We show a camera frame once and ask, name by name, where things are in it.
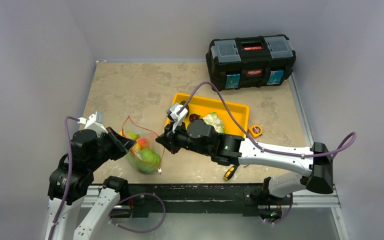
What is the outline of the small green ball vegetable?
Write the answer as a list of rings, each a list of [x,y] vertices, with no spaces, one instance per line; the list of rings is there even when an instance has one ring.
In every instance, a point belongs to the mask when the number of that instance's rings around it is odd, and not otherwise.
[[[141,136],[137,133],[134,133],[134,132],[131,132],[129,134],[130,138],[133,139],[133,140],[137,140],[138,138],[140,138]]]

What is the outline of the red peach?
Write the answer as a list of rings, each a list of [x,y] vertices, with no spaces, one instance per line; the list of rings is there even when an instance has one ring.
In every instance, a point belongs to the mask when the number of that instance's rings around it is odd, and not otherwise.
[[[137,138],[136,143],[139,145],[140,149],[146,149],[150,147],[150,142],[145,137]]]

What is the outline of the clear orange zip bag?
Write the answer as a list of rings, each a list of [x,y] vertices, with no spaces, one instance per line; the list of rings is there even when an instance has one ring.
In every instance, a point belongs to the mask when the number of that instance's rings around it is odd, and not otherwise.
[[[156,142],[158,135],[155,131],[137,125],[128,116],[122,124],[120,134],[135,141],[125,157],[136,171],[145,175],[162,173],[165,149]]]

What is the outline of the green cabbage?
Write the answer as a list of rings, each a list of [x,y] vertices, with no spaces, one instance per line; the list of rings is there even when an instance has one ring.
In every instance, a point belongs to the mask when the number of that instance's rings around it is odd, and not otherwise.
[[[161,166],[161,157],[150,148],[141,149],[136,162],[137,170],[142,174],[156,174]]]

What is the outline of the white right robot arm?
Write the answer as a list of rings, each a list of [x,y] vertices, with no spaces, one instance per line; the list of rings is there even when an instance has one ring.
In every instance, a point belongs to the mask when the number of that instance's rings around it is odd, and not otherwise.
[[[280,177],[265,178],[260,196],[268,204],[304,189],[316,194],[334,191],[333,160],[320,142],[312,147],[264,144],[252,138],[218,133],[203,120],[189,125],[171,122],[155,141],[172,154],[186,149],[208,156],[222,166],[261,165],[286,170]]]

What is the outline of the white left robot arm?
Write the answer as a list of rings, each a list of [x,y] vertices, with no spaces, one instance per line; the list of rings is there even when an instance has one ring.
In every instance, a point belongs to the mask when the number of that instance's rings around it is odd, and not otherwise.
[[[124,157],[135,145],[134,139],[121,136],[111,127],[102,133],[79,130],[69,138],[67,154],[49,177],[46,239],[91,240],[96,235],[112,208],[126,203],[130,192],[127,180],[109,176],[89,212],[78,223],[94,171],[108,160]]]

